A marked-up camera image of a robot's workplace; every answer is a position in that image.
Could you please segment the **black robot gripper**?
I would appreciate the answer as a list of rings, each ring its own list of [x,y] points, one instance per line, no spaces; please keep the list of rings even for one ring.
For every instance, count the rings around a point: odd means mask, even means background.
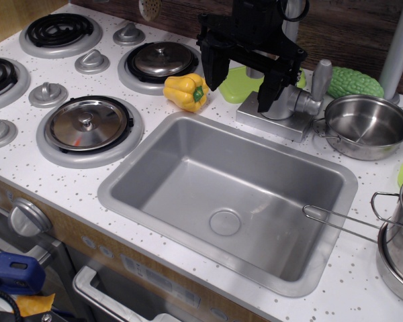
[[[306,59],[306,51],[296,44],[298,23],[305,17],[305,1],[233,1],[230,15],[199,14],[197,45],[207,86],[215,91],[224,82],[231,60],[254,68],[257,55],[274,55],[286,64],[261,71],[257,111],[268,112],[289,85],[288,65],[298,68]]]

